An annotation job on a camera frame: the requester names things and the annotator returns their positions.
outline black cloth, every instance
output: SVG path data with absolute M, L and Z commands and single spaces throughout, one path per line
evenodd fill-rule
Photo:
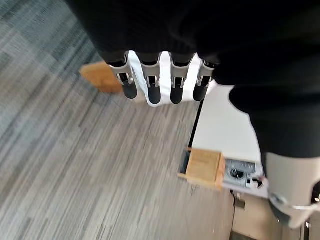
M 261 152 L 320 156 L 320 3 L 66 0 L 108 63 L 123 51 L 198 53 L 248 113 Z

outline wooden block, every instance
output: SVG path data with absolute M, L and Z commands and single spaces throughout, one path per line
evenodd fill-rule
M 79 72 L 101 92 L 121 93 L 123 91 L 121 84 L 104 61 L 83 65 Z
M 221 190 L 225 168 L 226 162 L 221 152 L 192 148 L 186 173 L 179 173 L 178 176 L 191 184 Z

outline gray carpet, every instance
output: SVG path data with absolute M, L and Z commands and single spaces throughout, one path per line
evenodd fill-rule
M 227 240 L 227 190 L 177 178 L 198 103 L 99 93 L 65 3 L 0 3 L 0 239 Z

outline gray mechanical part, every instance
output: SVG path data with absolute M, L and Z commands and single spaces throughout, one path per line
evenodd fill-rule
M 292 229 L 300 227 L 320 209 L 320 192 L 315 187 L 320 182 L 320 157 L 293 158 L 268 152 L 265 168 L 274 215 Z
M 201 87 L 204 78 L 208 77 L 209 78 L 208 83 L 205 85 L 205 87 L 207 88 L 209 86 L 209 83 L 211 83 L 214 80 L 212 77 L 214 70 L 215 70 L 215 67 L 209 67 L 209 64 L 206 64 L 206 61 L 202 60 L 199 66 L 196 85 L 198 87 Z
M 123 66 L 119 66 L 119 67 L 112 66 L 112 65 L 109 65 L 109 66 L 111 68 L 113 75 L 117 78 L 117 80 L 121 85 L 124 85 L 125 81 L 127 81 L 127 83 L 130 85 L 135 81 L 134 74 L 129 62 L 128 55 L 126 54 L 124 57 L 125 57 L 125 64 Z
M 171 59 L 171 87 L 175 89 L 177 85 L 177 79 L 181 79 L 181 83 L 179 83 L 179 85 L 180 85 L 180 89 L 183 89 L 185 85 L 185 81 L 187 80 L 187 75 L 188 75 L 189 67 L 191 64 L 191 60 L 186 66 L 176 66 L 174 64 L 174 61 L 171 55 L 170 55 L 170 59 Z
M 155 77 L 155 87 L 160 85 L 160 57 L 155 65 L 145 65 L 141 62 L 143 76 L 148 88 L 151 88 L 150 77 Z

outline metal bracket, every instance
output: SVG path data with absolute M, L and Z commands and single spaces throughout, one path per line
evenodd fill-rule
M 211 83 L 214 79 L 212 77 L 212 74 L 216 68 L 215 67 L 209 67 L 206 61 L 202 60 L 199 66 L 199 71 L 198 71 L 198 77 L 196 80 L 196 85 L 201 87 L 202 81 L 204 77 L 209 77 L 209 81 L 207 85 L 205 86 L 206 88 L 209 86 L 209 83 Z
M 145 65 L 141 62 L 143 76 L 146 81 L 148 88 L 151 88 L 150 77 L 155 77 L 155 87 L 160 85 L 160 57 L 155 65 Z
M 176 88 L 176 79 L 181 78 L 181 85 L 180 89 L 184 88 L 185 81 L 187 80 L 187 75 L 189 71 L 189 66 L 191 64 L 191 61 L 187 66 L 176 66 L 174 65 L 173 59 L 171 58 L 171 87 L 173 89 Z
M 128 84 L 132 84 L 134 82 L 133 70 L 130 65 L 128 55 L 126 54 L 124 57 L 125 64 L 123 66 L 116 67 L 109 65 L 113 75 L 117 78 L 121 85 L 124 85 L 125 82 L 128 82 Z

